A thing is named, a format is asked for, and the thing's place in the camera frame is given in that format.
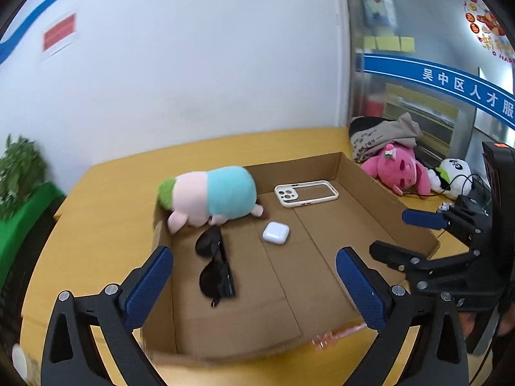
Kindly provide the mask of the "person's right hand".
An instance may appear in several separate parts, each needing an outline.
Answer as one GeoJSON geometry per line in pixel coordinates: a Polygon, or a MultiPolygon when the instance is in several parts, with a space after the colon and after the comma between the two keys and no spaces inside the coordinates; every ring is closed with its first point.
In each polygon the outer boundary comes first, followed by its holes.
{"type": "MultiPolygon", "coordinates": [[[[473,330],[475,324],[475,314],[460,313],[459,319],[461,322],[464,337],[467,337],[473,330]]],[[[515,309],[514,304],[511,304],[510,308],[504,312],[499,322],[499,328],[497,330],[497,336],[507,335],[514,329],[515,325],[515,309]]]]}

